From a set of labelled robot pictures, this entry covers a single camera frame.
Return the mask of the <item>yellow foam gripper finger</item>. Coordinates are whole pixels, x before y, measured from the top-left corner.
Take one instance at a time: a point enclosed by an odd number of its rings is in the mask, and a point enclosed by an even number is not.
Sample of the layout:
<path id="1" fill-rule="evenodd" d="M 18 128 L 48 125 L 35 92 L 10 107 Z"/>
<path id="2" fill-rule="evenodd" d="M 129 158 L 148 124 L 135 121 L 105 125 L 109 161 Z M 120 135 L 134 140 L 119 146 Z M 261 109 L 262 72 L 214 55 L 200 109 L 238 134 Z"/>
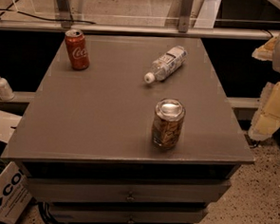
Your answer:
<path id="1" fill-rule="evenodd" d="M 265 84 L 248 136 L 255 141 L 271 137 L 280 128 L 280 82 Z"/>
<path id="2" fill-rule="evenodd" d="M 263 46 L 257 47 L 252 53 L 253 58 L 259 61 L 271 61 L 277 37 L 270 38 Z"/>

